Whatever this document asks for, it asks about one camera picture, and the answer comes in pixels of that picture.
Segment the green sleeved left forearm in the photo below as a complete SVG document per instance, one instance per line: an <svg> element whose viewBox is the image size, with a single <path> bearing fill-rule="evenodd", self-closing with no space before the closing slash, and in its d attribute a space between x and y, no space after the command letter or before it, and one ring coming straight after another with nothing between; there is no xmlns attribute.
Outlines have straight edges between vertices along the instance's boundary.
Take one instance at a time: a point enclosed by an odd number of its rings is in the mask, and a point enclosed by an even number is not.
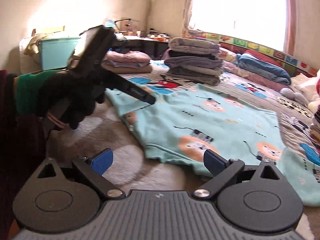
<svg viewBox="0 0 320 240"><path fill-rule="evenodd" d="M17 113L32 114L37 103L37 96L44 83L58 70L47 70L38 74L23 74L14 78Z"/></svg>

